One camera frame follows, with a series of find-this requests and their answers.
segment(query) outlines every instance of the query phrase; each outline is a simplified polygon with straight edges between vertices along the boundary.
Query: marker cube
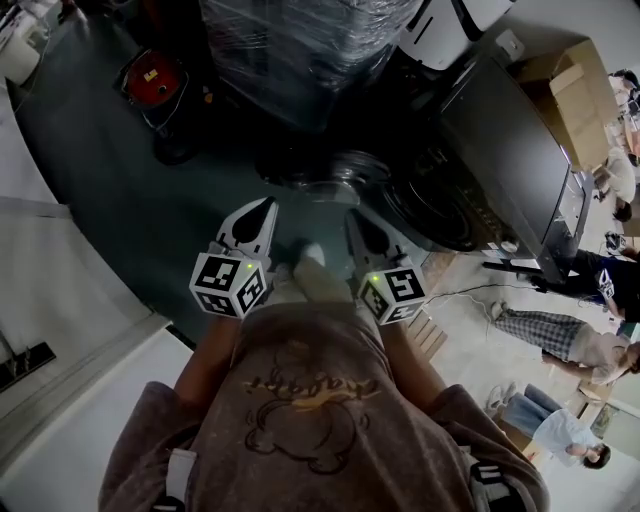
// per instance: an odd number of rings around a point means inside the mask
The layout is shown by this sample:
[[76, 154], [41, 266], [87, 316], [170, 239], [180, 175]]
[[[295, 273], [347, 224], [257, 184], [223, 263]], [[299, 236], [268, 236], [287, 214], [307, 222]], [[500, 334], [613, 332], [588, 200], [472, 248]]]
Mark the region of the marker cube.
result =
[[267, 286], [258, 260], [200, 253], [189, 289], [205, 313], [244, 318]]
[[379, 325], [411, 320], [427, 299], [419, 267], [401, 267], [364, 276], [358, 297]]

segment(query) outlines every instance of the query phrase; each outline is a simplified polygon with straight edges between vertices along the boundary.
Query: brown t-shirt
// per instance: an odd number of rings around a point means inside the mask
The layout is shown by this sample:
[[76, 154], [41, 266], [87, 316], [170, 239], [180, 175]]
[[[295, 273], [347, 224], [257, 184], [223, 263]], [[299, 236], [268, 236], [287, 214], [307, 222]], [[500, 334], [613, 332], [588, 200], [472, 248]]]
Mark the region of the brown t-shirt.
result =
[[427, 413], [394, 385], [379, 343], [344, 305], [278, 305], [243, 326], [204, 418], [149, 383], [114, 448], [104, 512], [147, 512], [174, 448], [197, 453], [186, 510], [472, 511], [459, 446], [500, 466], [527, 510], [539, 473], [460, 386]]

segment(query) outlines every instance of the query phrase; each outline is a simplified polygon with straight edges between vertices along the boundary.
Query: gray floor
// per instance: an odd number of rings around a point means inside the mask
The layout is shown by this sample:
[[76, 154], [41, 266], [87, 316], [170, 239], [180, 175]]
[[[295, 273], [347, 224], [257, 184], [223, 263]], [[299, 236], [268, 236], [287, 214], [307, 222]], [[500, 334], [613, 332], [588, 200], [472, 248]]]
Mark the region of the gray floor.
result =
[[[261, 181], [254, 170], [255, 145], [242, 122], [233, 137], [212, 136], [207, 151], [185, 164], [167, 167], [154, 159], [151, 131], [112, 88], [136, 51], [106, 18], [65, 23], [54, 29], [37, 75], [25, 85], [33, 87], [31, 94], [17, 112], [47, 183], [124, 282], [197, 341], [207, 318], [187, 287], [196, 256], [222, 218], [268, 195], [280, 203], [276, 248], [300, 238], [317, 241], [327, 266], [348, 277], [346, 207], [314, 203]], [[24, 91], [11, 92], [19, 105]], [[414, 254], [419, 263], [425, 253], [414, 247]]]

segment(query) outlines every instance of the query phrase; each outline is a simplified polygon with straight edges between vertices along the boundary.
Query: cable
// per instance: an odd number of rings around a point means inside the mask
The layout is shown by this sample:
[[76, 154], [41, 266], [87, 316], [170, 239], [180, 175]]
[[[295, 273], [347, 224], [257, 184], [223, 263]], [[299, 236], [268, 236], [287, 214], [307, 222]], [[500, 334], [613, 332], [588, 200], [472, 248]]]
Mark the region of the cable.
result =
[[473, 288], [467, 288], [466, 290], [459, 290], [457, 292], [441, 293], [440, 295], [434, 295], [427, 302], [425, 302], [423, 307], [426, 308], [431, 303], [431, 301], [433, 301], [435, 299], [439, 299], [440, 297], [449, 297], [451, 295], [463, 295], [463, 294], [465, 294], [467, 292], [472, 292], [473, 290], [480, 290], [481, 288], [498, 288], [498, 287], [516, 288], [516, 289], [519, 289], [519, 290], [536, 290], [537, 291], [537, 288], [535, 288], [534, 286], [513, 286], [511, 284], [483, 284], [481, 286], [474, 286]]

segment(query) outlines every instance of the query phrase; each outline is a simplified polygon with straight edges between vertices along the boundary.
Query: cardboard box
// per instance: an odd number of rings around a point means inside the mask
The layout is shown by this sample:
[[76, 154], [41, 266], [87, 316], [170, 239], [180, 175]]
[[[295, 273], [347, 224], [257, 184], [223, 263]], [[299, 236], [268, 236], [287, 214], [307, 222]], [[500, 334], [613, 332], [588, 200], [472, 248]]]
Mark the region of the cardboard box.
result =
[[593, 171], [609, 154], [604, 126], [618, 106], [590, 39], [521, 63], [516, 80], [564, 147], [576, 170]]

